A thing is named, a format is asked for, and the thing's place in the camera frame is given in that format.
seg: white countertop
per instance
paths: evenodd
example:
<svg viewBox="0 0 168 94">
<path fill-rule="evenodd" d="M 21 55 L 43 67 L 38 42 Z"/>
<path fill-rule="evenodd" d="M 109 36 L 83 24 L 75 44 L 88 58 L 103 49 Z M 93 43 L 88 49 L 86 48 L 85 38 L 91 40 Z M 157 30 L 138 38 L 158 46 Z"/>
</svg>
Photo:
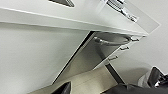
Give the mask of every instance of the white countertop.
<svg viewBox="0 0 168 94">
<path fill-rule="evenodd" d="M 67 7 L 48 0 L 1 0 L 0 22 L 81 30 L 148 35 L 107 4 L 100 12 L 100 0 L 72 0 Z"/>
</svg>

